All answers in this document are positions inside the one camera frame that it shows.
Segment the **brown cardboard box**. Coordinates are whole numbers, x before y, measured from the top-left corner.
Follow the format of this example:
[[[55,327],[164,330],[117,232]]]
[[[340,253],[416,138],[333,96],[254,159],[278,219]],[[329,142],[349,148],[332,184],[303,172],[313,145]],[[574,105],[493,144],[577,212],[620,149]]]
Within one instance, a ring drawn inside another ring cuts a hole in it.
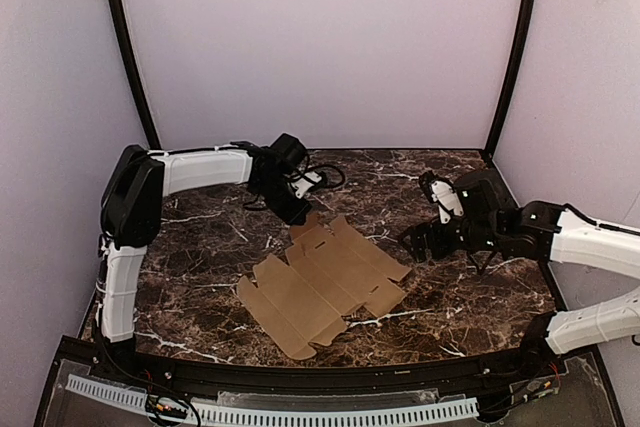
[[[400,264],[345,216],[328,227],[311,214],[290,228],[285,260],[273,254],[242,277],[237,296],[254,320],[290,359],[316,355],[347,330],[345,318],[360,308],[375,317],[391,312],[406,297],[399,283],[410,268]]]

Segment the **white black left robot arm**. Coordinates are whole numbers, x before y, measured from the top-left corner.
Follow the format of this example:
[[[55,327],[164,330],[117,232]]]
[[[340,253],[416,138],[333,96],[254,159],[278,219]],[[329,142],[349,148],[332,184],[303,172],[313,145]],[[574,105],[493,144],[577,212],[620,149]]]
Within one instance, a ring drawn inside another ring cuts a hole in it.
[[[308,162],[306,148],[289,134],[267,147],[246,141],[176,151],[126,147],[101,200],[99,334],[111,343],[134,336],[139,272],[148,246],[160,232],[166,197],[244,184],[285,224],[302,225],[311,209],[305,196],[323,182]]]

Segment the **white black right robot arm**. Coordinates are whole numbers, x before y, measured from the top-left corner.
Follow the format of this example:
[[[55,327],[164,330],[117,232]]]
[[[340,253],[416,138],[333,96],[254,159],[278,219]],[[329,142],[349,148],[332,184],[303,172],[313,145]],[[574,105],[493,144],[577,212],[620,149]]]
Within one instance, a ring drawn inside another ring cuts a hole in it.
[[[501,256],[639,279],[636,228],[591,217],[570,203],[519,205],[495,169],[472,171],[454,181],[428,170],[418,184],[438,211],[434,219],[408,227],[398,238],[418,263],[463,253],[479,274]],[[579,309],[537,315],[520,350],[551,360],[621,338],[639,338],[637,288]]]

